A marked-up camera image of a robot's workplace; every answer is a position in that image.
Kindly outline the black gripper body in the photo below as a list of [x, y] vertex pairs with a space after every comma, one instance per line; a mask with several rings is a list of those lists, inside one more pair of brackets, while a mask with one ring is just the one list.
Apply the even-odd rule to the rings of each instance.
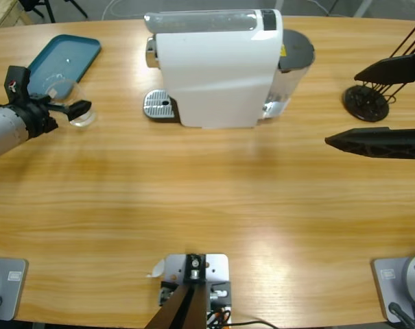
[[68, 106], [51, 103], [32, 103], [29, 96], [16, 99], [16, 113], [25, 123], [29, 138], [36, 138], [58, 128], [50, 111], [60, 112], [67, 116]]

